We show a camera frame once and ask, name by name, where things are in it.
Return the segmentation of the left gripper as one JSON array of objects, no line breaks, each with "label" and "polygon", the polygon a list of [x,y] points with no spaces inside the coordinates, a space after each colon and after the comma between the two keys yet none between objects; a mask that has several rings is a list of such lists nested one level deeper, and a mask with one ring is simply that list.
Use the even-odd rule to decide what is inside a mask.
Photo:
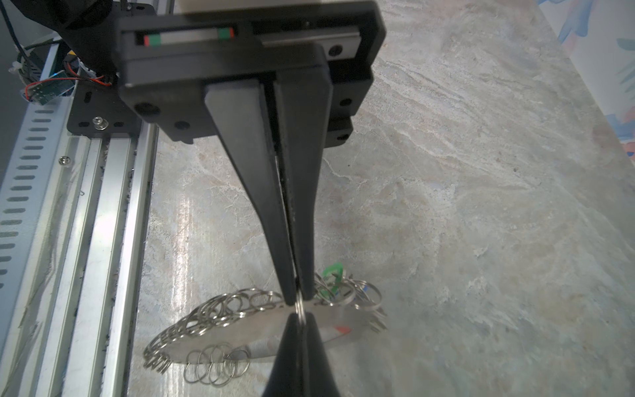
[{"label": "left gripper", "polygon": [[[122,101],[175,142],[218,130],[261,221],[284,302],[296,302],[295,276],[302,298],[313,299],[322,153],[325,142],[339,147],[352,135],[352,118],[373,84],[386,37],[377,3],[122,18],[116,33]],[[317,67],[298,69],[310,66]],[[277,72],[284,202],[265,91],[256,80],[270,82]]]}]

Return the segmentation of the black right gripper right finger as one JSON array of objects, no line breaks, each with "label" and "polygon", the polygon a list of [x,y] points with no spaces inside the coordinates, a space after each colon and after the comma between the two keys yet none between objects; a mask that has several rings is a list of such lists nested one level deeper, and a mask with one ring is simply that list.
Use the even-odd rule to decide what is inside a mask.
[{"label": "black right gripper right finger", "polygon": [[306,312],[301,338],[303,396],[340,396],[313,314]]}]

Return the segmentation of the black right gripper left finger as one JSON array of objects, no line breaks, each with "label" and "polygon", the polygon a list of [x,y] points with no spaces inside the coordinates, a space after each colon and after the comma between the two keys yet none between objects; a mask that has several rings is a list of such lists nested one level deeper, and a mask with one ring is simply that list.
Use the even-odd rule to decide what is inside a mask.
[{"label": "black right gripper left finger", "polygon": [[288,317],[264,397],[304,396],[304,327],[299,316]]}]

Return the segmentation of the green key tag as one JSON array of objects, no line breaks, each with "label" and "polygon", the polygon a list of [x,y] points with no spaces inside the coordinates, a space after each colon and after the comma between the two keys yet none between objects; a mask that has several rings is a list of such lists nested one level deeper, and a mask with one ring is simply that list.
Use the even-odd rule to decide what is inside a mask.
[{"label": "green key tag", "polygon": [[324,299],[334,299],[339,295],[339,288],[344,276],[342,263],[335,263],[322,271],[322,285],[319,294]]}]

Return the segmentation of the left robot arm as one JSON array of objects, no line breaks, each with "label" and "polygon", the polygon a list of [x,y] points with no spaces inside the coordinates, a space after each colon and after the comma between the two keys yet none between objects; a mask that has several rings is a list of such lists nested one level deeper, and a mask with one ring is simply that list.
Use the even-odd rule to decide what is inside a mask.
[{"label": "left robot arm", "polygon": [[385,39],[374,1],[18,1],[175,142],[216,136],[261,221],[286,304],[314,297],[325,148],[349,137]]}]

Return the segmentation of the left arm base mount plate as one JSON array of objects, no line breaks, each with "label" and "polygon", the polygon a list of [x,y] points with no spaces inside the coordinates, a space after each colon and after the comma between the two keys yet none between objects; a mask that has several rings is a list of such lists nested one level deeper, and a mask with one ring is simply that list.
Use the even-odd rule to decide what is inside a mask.
[{"label": "left arm base mount plate", "polygon": [[89,138],[139,137],[142,120],[119,98],[116,88],[81,80],[66,127],[73,135]]}]

